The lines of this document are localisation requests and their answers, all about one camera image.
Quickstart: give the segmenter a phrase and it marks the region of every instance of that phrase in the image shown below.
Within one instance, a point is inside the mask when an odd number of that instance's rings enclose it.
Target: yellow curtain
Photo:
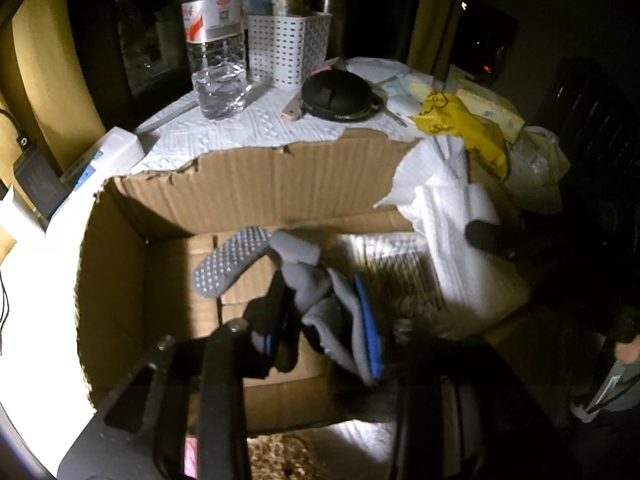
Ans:
[[[104,134],[76,56],[66,0],[25,0],[0,30],[0,107],[56,170],[66,170]],[[0,178],[7,185],[15,185],[15,137],[12,124],[0,117]],[[0,226],[0,262],[13,244]]]
[[[419,0],[407,64],[444,79],[462,0]]]

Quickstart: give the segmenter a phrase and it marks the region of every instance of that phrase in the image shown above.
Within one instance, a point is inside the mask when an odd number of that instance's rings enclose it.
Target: dark wall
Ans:
[[[564,56],[591,56],[640,104],[640,27],[628,0],[479,0],[518,20],[492,89],[531,120]]]

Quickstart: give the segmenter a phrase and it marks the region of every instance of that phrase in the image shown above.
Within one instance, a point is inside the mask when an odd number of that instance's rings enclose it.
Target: white computer mouse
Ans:
[[[386,108],[402,120],[413,123],[410,119],[420,113],[420,103],[408,95],[394,95],[386,100]]]

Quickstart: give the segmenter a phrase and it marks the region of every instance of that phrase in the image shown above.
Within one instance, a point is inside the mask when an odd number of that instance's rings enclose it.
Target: white tissue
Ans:
[[[484,187],[466,175],[462,139],[428,137],[400,162],[391,192],[377,204],[397,206],[427,238],[452,338],[482,332],[529,299],[513,264],[467,243],[471,220],[499,220]]]

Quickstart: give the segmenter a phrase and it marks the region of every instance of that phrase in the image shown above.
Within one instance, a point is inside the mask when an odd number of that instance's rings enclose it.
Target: plastic water bottle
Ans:
[[[245,106],[242,0],[183,0],[182,21],[193,88],[207,119]]]

